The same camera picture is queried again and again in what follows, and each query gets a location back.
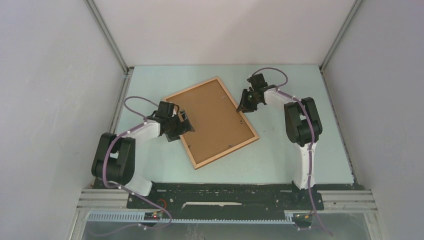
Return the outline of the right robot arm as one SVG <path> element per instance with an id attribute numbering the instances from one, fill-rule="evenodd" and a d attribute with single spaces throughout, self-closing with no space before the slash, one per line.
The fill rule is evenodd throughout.
<path id="1" fill-rule="evenodd" d="M 263 74 L 254 74 L 247 79 L 249 88 L 242 91 L 237 112 L 252 113 L 259 104 L 271 105 L 284 111 L 285 131 L 298 153 L 293 183 L 299 189 L 291 194 L 291 204 L 304 209 L 311 202 L 310 194 L 303 190 L 315 185 L 314 157 L 319 135 L 323 126 L 315 101 L 311 97 L 299 99 L 285 93 L 276 85 L 269 85 Z"/>

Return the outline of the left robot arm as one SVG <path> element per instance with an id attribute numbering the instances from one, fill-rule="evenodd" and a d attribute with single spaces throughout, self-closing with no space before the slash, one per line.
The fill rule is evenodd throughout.
<path id="1" fill-rule="evenodd" d="M 138 194 L 145 208 L 153 208 L 158 194 L 152 191 L 153 182 L 136 173 L 136 147 L 162 135 L 169 142 L 194 132 L 185 110 L 171 102 L 161 101 L 157 110 L 142 117 L 142 122 L 120 134 L 105 132 L 100 136 L 91 166 L 91 174 L 106 187 L 126 189 Z"/>

